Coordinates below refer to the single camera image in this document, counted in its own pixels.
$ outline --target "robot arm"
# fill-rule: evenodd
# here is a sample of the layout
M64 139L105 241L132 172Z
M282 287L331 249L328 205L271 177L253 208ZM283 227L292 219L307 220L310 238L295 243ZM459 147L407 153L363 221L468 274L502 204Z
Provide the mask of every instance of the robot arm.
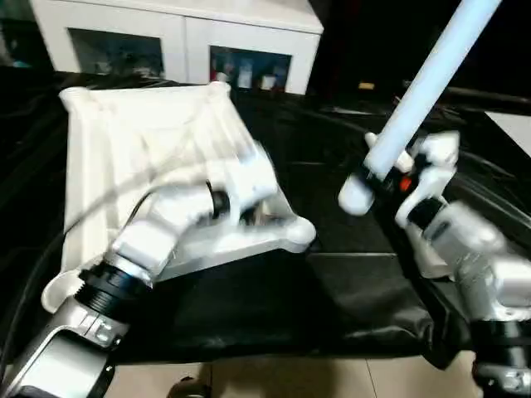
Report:
M483 217L444 200L455 173L455 133L428 137L414 146L416 166L404 162L407 144L499 3L461 1L378 139L367 137L373 147L343 185L339 204L362 215L374 197L389 200L400 227L418 226L455 277L470 320L473 375L484 396L531 396L531 263L512 253Z
M211 169L207 174L221 186L167 185L141 200L102 261L80 273L80 290L65 300L16 360L2 384L2 398L103 396L114 373L109 354L175 256L183 233L203 220L238 220L243 211L278 191L273 167L261 149Z

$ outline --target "white plastic part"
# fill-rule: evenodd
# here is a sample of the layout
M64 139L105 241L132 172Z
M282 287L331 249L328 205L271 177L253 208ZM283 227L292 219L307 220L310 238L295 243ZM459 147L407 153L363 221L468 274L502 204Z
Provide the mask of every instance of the white plastic part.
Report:
M315 237L314 227L308 221L309 226L304 224L290 209L276 185L270 159L242 123L229 91L227 84L213 82L196 87L128 90L75 87L61 92L70 116L66 226L103 195L114 192L115 198L67 236L61 272L41 295L47 311L55 312L64 298L77 290L79 268L92 265L93 259L105 252L140 197L149 188L168 182L195 183L208 178L214 187L224 186L231 192L231 208L237 205L236 212L257 197L273 195L276 208L272 216L280 213L290 224L285 229L256 227L249 234L236 225L235 217L217 229L212 226L210 236L196 233L184 245L197 246L202 239L213 258L203 259L204 252L180 250L181 257L168 267L163 279L245 254L243 243L255 244L256 250L263 251L280 247L297 252L308 247ZM126 191L121 189L125 182ZM223 245L220 231L230 232L234 244L240 243L237 253L230 251L230 245ZM269 235L274 239L264 238ZM192 264L187 269L189 260Z
M436 166L454 167L459 157L459 132L446 131L430 134L415 142L418 153L424 153L426 160Z
M348 214L362 216L367 213L374 201L373 192L351 174L339 192L339 205Z
M442 193L448 182L454 177L455 168L429 167L421 173L417 188L402 202L395 215L395 221L401 228L409 224L409 213L424 199L436 197L445 202Z
M461 1L365 158L365 166L379 179L389 173L500 3Z

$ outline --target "black fabric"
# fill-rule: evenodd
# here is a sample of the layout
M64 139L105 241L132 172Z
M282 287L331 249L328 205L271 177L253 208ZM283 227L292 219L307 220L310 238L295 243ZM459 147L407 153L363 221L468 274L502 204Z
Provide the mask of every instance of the black fabric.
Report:
M58 93L73 85L109 89L171 84L0 69L0 340L28 270L63 227L67 114ZM363 104L371 114L345 117L317 111L307 100L290 95L234 92L232 98L251 134L270 153L290 204L315 224L318 237L303 255L274 251L157 285L139 309L117 359L196 362L266 353L422 354L445 367L460 349L470 347L454 286L420 278L411 248L385 206L377 204L366 216L352 217L337 203L344 179L366 152L363 133L379 131L392 101L383 107L382 102L372 108ZM512 201L516 197L523 210L531 206L515 174L519 167L529 167L529 161L488 118L438 110L421 133L443 129L462 131L463 148L476 156L461 157L463 176L502 191ZM498 140L504 151L486 148L482 134ZM500 163L505 174L493 172L478 157ZM510 217L471 195L465 183L457 183L450 194L475 200L491 219L510 227ZM513 224L519 225L517 243L526 251L529 229ZM57 253L42 287L60 262ZM17 335L18 350L48 318L39 296L32 298Z

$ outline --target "white plastic tray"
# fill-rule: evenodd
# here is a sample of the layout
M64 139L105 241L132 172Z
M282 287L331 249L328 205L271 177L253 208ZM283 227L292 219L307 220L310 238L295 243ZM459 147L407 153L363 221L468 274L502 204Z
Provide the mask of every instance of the white plastic tray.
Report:
M254 141L228 98L229 91L228 85L214 82L102 91L75 87L61 92L70 114L65 225L108 192L116 195L67 236L61 272L42 292L47 311L55 312L80 287L80 267L103 254L152 185L191 181L206 160L253 150ZM132 179L135 188L119 192Z

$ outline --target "silver robot arm segment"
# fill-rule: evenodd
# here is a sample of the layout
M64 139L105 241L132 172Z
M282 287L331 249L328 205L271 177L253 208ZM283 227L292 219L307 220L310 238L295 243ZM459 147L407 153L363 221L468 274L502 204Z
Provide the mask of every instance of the silver robot arm segment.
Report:
M114 372L109 353L127 333L135 308L172 258L182 233L203 217L229 210L227 194L206 183L161 187L148 195L103 261L81 273L81 289L17 359L0 396L103 396Z

